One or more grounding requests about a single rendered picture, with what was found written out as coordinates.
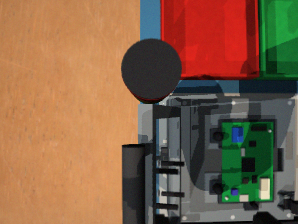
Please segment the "red open-top bin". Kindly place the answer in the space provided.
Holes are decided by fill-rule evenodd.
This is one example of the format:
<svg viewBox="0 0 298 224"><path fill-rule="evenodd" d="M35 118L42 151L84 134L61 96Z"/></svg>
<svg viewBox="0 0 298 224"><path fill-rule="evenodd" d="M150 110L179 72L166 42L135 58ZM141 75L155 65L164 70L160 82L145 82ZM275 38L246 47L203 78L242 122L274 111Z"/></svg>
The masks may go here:
<svg viewBox="0 0 298 224"><path fill-rule="evenodd" d="M160 0L160 39L180 56L180 80L259 77L257 0Z"/></svg>

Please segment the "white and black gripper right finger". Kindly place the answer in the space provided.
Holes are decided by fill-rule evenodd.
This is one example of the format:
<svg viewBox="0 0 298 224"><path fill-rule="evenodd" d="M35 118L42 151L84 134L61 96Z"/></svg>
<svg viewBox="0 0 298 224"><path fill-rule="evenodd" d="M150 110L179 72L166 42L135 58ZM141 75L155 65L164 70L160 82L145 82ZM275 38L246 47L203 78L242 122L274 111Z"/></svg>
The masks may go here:
<svg viewBox="0 0 298 224"><path fill-rule="evenodd" d="M253 224L282 224L269 212L257 212L253 215Z"/></svg>

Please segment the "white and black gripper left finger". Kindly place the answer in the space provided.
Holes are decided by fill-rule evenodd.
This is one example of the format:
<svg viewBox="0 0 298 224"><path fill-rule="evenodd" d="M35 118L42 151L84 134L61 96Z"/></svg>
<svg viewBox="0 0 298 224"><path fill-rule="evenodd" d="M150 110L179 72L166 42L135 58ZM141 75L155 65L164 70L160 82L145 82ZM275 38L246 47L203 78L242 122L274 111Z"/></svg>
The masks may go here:
<svg viewBox="0 0 298 224"><path fill-rule="evenodd" d="M154 224L170 224L169 217L164 214L154 214Z"/></svg>

